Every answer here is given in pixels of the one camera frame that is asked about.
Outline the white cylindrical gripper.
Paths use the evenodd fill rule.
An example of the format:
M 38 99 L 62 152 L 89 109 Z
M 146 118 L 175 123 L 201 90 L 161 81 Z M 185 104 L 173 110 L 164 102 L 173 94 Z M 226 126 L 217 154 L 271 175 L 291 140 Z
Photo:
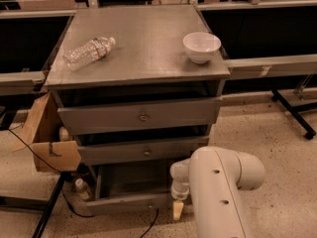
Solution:
M 171 184 L 170 192 L 171 196 L 175 199 L 172 205 L 173 219 L 178 221 L 184 206 L 182 201 L 189 195 L 189 183 L 174 180 Z

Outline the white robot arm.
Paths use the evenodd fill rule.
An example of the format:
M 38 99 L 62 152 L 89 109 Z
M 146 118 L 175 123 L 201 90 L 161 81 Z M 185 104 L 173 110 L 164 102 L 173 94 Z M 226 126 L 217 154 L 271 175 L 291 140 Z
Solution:
M 264 183 L 264 164 L 254 155 L 219 147 L 197 149 L 170 167 L 173 218 L 184 200 L 193 204 L 198 238 L 254 238 L 239 192 Z

